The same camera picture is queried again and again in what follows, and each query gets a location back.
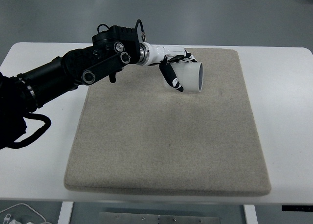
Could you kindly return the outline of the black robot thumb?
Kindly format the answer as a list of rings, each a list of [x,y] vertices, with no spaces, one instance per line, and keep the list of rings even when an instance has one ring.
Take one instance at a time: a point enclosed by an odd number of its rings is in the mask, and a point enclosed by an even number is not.
[[[183,86],[180,84],[177,75],[174,71],[174,69],[172,68],[172,65],[168,62],[161,62],[159,64],[159,70],[161,71],[164,80],[166,81],[166,83],[178,90],[179,92],[183,92]]]

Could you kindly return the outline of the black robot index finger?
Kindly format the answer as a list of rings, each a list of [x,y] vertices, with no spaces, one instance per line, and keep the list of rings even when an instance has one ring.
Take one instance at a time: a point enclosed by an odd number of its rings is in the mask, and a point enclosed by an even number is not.
[[[186,52],[185,58],[183,59],[184,63],[197,63],[196,58],[189,52]]]

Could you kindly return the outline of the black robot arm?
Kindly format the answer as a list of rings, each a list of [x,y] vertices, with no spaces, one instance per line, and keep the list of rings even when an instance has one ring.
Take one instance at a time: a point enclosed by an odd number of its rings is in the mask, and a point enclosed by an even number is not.
[[[188,86],[174,64],[191,65],[194,56],[181,46],[146,42],[141,20],[134,28],[109,26],[92,38],[92,46],[71,50],[63,57],[14,77],[0,78],[0,146],[19,149],[41,137],[51,120],[36,110],[60,95],[108,77],[111,83],[126,65],[157,65],[166,83],[178,91]]]

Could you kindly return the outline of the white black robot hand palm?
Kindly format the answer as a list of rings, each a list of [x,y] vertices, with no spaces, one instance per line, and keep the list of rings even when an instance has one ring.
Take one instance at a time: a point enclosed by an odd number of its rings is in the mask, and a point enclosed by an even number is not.
[[[175,62],[190,57],[190,53],[184,47],[178,45],[152,45],[141,42],[139,43],[139,50],[138,65],[140,66],[157,65],[164,58],[167,58],[167,62]]]

